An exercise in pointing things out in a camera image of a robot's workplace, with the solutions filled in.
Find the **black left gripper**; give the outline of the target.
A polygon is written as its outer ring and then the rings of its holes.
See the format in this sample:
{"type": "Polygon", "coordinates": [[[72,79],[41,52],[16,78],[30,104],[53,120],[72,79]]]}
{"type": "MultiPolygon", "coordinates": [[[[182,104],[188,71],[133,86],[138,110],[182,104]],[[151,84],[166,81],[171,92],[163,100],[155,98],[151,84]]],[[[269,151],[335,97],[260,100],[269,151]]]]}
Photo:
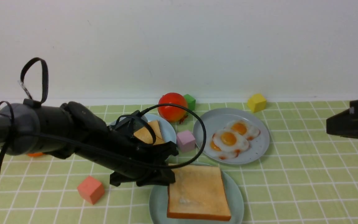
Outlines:
{"type": "Polygon", "coordinates": [[[122,183],[135,182],[142,187],[175,183],[175,174],[171,169],[151,167],[167,166],[166,159],[178,155],[177,145],[172,141],[146,147],[139,139],[110,131],[92,133],[84,143],[93,148],[76,147],[74,153],[113,170],[111,185],[118,187],[122,183]]]}

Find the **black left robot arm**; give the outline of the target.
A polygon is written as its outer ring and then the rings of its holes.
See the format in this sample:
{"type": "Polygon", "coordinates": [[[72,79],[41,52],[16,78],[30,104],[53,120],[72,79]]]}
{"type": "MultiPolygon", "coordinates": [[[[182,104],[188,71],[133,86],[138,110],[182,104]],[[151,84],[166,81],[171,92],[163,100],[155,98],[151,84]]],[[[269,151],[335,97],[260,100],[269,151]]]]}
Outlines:
{"type": "Polygon", "coordinates": [[[139,187],[175,183],[166,160],[178,155],[177,145],[143,143],[134,131],[144,124],[139,111],[108,126],[75,102],[38,108],[14,103],[0,109],[0,148],[7,144],[10,156],[41,152],[67,159],[76,154],[112,170],[109,183],[116,187],[127,182],[139,187]]]}

